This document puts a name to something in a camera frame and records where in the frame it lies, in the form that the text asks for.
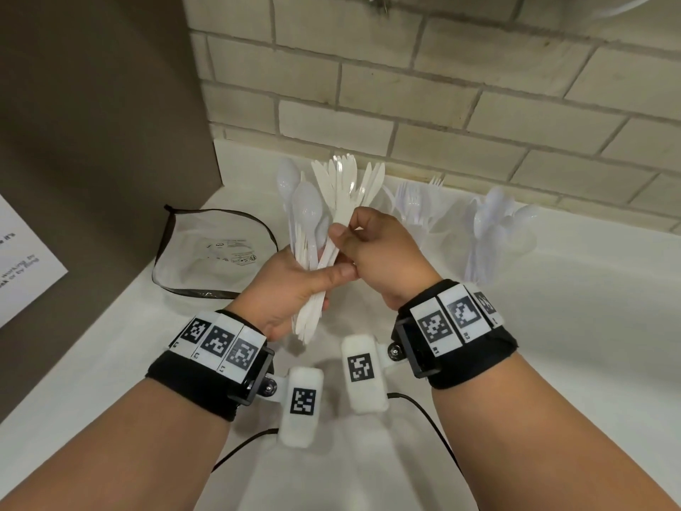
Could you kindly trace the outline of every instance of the drawstring bag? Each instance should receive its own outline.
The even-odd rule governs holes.
[[[169,292],[234,299],[274,255],[277,241],[264,222],[235,210],[170,213],[151,277]]]

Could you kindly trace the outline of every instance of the paper sheet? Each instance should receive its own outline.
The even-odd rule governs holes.
[[[64,265],[0,196],[0,327],[66,272]]]

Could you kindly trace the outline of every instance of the person's right hand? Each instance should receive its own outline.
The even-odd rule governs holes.
[[[404,226],[378,210],[357,208],[350,226],[332,224],[329,237],[392,310],[442,279]]]

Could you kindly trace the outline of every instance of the forearm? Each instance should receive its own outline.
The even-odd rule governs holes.
[[[33,472],[0,511],[193,509],[229,423],[145,379]]]
[[[483,511],[678,509],[517,353],[433,400]]]

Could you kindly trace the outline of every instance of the brick wall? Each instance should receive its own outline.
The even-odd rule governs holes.
[[[681,234],[681,0],[392,1],[184,0],[214,137]]]

